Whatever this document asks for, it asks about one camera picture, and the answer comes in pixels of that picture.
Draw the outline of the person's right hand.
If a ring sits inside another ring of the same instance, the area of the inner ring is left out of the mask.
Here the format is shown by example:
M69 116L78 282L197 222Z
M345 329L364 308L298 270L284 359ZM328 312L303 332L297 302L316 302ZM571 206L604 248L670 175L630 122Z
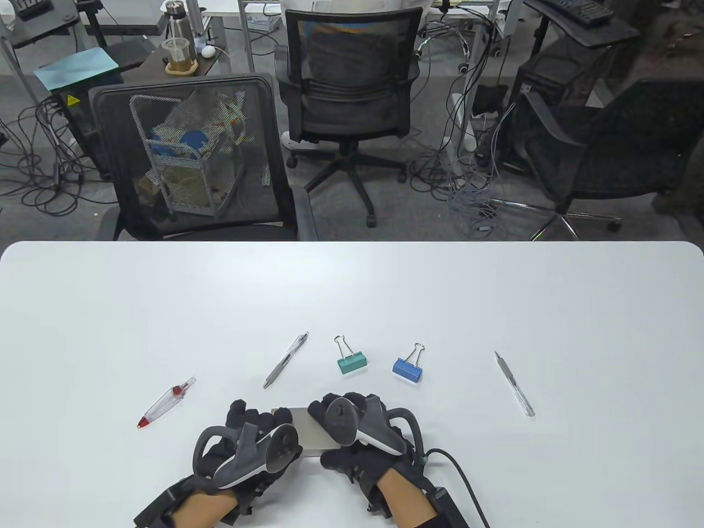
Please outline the person's right hand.
M379 485L392 469L420 490L433 490L417 465L415 446L391 425L389 412L377 395L326 394L310 403L307 413L340 445L321 455L325 469L344 473L363 491Z

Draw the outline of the person's left hand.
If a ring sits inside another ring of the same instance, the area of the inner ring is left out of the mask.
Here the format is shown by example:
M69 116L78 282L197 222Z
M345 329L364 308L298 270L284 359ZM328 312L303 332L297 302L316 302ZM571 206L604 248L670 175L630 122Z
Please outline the person's left hand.
M232 491L239 501L246 494L260 496L302 451L289 408L259 412L236 400L225 425L206 428L196 441L194 486L209 495Z

